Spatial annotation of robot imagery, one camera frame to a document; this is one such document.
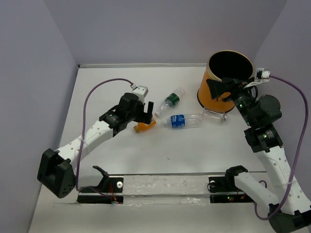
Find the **orange juice plastic bottle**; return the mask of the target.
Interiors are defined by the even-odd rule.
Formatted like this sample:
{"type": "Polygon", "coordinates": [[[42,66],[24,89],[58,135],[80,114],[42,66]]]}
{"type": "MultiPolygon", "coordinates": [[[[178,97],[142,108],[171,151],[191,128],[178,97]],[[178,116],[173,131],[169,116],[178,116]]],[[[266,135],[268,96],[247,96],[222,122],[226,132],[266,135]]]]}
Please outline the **orange juice plastic bottle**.
{"type": "Polygon", "coordinates": [[[133,127],[133,129],[136,133],[143,133],[143,132],[146,132],[152,129],[155,125],[156,125],[156,120],[152,118],[152,121],[150,124],[138,123],[136,126],[133,127]]]}

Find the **green label plastic bottle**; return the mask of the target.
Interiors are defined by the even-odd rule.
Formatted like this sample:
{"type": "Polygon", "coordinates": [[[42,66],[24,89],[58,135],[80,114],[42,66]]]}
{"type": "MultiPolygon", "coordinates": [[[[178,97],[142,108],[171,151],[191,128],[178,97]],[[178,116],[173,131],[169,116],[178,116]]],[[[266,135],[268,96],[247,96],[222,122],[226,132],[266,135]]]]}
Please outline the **green label plastic bottle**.
{"type": "Polygon", "coordinates": [[[161,103],[158,109],[155,111],[156,117],[162,117],[169,111],[171,111],[183,98],[186,91],[184,88],[175,89],[170,95],[168,95],[165,100],[161,103]]]}

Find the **blue label bottle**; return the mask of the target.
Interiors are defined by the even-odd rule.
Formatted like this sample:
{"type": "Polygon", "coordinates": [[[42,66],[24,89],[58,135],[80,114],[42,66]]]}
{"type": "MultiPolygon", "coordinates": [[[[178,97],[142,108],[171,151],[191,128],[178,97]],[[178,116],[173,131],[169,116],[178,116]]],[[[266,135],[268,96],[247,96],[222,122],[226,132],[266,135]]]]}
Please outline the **blue label bottle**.
{"type": "Polygon", "coordinates": [[[195,128],[202,124],[202,114],[178,114],[172,115],[162,121],[166,128],[179,129],[179,128],[195,128]]]}

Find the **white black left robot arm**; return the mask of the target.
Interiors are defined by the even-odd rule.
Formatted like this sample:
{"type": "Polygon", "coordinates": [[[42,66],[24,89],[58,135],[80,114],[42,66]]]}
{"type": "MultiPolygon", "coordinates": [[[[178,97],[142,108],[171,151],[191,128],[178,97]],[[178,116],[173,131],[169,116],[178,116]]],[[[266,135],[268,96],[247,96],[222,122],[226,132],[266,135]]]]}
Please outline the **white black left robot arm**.
{"type": "Polygon", "coordinates": [[[125,93],[117,105],[101,115],[82,134],[56,150],[43,152],[37,179],[59,199],[78,188],[80,162],[103,142],[125,130],[130,122],[150,124],[153,102],[144,103],[135,93],[125,93]]]}

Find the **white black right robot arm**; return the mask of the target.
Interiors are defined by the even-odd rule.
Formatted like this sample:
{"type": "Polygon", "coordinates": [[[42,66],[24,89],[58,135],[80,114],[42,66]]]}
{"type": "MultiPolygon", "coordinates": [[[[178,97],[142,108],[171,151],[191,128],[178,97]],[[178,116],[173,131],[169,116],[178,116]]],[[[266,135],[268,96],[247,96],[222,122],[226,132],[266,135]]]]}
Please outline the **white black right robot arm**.
{"type": "Polygon", "coordinates": [[[212,99],[228,92],[223,101],[234,102],[247,126],[245,139],[253,153],[264,166],[275,190],[269,191],[256,181],[243,166],[229,168],[224,177],[228,190],[239,189],[248,195],[256,208],[259,206],[269,211],[263,221],[269,221],[276,233],[291,233],[311,224],[311,201],[302,191],[294,176],[296,162],[289,165],[283,142],[273,126],[280,119],[280,103],[271,95],[259,99],[251,94],[251,89],[269,82],[269,77],[253,77],[246,81],[223,78],[221,81],[207,80],[212,99]]]}

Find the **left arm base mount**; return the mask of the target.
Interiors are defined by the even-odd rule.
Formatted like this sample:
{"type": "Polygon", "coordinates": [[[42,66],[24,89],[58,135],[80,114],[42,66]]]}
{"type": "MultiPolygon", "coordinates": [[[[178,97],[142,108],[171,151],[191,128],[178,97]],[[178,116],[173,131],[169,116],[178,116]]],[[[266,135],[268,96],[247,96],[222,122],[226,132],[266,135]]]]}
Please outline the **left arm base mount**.
{"type": "Polygon", "coordinates": [[[100,172],[101,179],[97,186],[84,187],[77,197],[80,204],[123,204],[123,176],[109,175],[99,166],[93,169],[100,172]]]}

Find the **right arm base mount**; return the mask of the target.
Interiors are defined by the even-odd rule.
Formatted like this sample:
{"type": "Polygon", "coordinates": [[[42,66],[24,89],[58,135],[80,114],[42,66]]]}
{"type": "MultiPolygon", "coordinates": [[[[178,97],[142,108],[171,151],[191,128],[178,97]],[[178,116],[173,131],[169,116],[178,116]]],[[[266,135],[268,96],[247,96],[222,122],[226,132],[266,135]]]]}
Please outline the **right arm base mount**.
{"type": "Polygon", "coordinates": [[[210,203],[253,203],[254,201],[235,185],[226,182],[224,176],[208,178],[207,190],[210,192],[210,203]]]}

